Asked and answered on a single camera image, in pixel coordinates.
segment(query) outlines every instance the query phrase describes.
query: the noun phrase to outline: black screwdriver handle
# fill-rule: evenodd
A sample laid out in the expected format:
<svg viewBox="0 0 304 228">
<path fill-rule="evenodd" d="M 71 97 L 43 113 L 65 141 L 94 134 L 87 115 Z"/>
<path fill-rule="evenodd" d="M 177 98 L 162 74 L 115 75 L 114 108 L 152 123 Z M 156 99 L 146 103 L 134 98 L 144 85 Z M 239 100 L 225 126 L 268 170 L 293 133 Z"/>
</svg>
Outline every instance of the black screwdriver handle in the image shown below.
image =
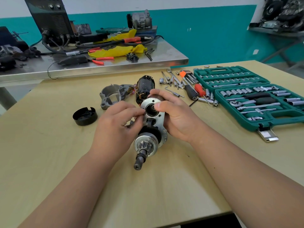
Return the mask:
<svg viewBox="0 0 304 228">
<path fill-rule="evenodd" d="M 187 92 L 187 95 L 191 100 L 196 99 L 197 94 L 189 85 L 185 85 L 185 91 Z"/>
<path fill-rule="evenodd" d="M 245 99 L 253 100 L 258 98 L 270 98 L 270 93 L 256 93 L 256 94 L 249 94 L 243 96 Z"/>
<path fill-rule="evenodd" d="M 264 104 L 271 104 L 277 102 L 275 98 L 258 98 L 256 100 L 256 105 L 264 105 Z"/>
</svg>

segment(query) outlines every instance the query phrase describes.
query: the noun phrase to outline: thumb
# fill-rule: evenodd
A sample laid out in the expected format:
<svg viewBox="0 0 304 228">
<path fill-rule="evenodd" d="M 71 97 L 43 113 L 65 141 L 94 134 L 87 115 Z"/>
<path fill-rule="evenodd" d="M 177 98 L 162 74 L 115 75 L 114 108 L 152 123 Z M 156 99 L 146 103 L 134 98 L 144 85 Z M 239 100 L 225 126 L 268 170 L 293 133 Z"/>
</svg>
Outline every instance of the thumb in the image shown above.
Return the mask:
<svg viewBox="0 0 304 228">
<path fill-rule="evenodd" d="M 166 112 L 171 117 L 177 117 L 180 114 L 178 105 L 170 101 L 161 101 L 154 104 L 154 108 L 159 112 Z"/>
<path fill-rule="evenodd" d="M 143 126 L 143 115 L 136 117 L 134 124 L 129 129 L 129 133 L 135 138 Z"/>
</svg>

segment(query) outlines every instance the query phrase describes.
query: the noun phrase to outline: light wood tabletop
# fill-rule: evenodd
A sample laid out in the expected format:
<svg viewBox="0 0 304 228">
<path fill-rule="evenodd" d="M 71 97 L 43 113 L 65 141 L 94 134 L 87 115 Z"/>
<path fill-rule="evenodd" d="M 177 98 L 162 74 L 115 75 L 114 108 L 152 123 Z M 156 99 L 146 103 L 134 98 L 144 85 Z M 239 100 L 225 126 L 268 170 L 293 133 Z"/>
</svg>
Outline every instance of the light wood tabletop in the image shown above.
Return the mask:
<svg viewBox="0 0 304 228">
<path fill-rule="evenodd" d="M 303 79 L 257 61 L 217 65 L 243 66 L 304 96 Z M 156 88 L 164 89 L 158 84 L 159 70 L 45 80 L 0 117 L 1 227 L 17 227 L 89 150 L 97 123 L 78 126 L 73 113 L 94 107 L 102 115 L 99 92 L 105 86 L 135 84 L 143 75 L 152 76 Z M 184 90 L 175 90 L 188 104 L 192 102 Z M 135 96 L 126 101 L 136 104 Z M 265 143 L 257 133 L 242 128 L 222 106 L 197 102 L 192 109 L 247 153 L 304 185 L 303 123 L 274 127 L 280 140 Z M 132 145 L 114 166 L 90 228 L 162 227 L 231 211 L 189 144 L 169 136 L 141 171 L 133 168 L 135 156 Z"/>
</svg>

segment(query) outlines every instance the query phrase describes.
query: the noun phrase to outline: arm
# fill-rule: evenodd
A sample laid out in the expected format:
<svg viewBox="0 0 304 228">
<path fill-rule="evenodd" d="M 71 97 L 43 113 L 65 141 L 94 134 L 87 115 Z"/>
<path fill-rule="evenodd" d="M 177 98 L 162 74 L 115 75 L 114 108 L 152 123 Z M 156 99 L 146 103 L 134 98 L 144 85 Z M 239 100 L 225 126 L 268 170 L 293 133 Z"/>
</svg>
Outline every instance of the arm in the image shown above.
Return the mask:
<svg viewBox="0 0 304 228">
<path fill-rule="evenodd" d="M 87 227 L 112 167 L 141 130 L 144 113 L 143 109 L 124 101 L 108 108 L 98 120 L 89 152 L 19 228 Z M 125 127 L 132 117 L 137 117 L 133 126 Z"/>
<path fill-rule="evenodd" d="M 168 113 L 166 129 L 192 145 L 232 210 L 248 228 L 304 227 L 303 186 L 231 143 L 201 121 L 181 99 L 156 89 L 150 93 L 166 99 L 154 106 Z M 194 127 L 201 131 L 193 132 Z"/>
</svg>

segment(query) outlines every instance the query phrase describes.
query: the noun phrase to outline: left hand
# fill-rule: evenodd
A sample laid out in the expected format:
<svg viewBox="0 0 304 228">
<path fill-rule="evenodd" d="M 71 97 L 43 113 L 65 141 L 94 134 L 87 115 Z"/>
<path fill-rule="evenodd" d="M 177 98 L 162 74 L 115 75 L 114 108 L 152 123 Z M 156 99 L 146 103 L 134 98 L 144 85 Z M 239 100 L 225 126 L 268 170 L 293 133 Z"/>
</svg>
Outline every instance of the left hand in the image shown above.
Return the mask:
<svg viewBox="0 0 304 228">
<path fill-rule="evenodd" d="M 104 165 L 112 167 L 130 148 L 143 126 L 144 109 L 120 101 L 109 107 L 98 120 L 94 139 L 89 153 Z M 125 125 L 133 117 L 134 124 Z"/>
</svg>

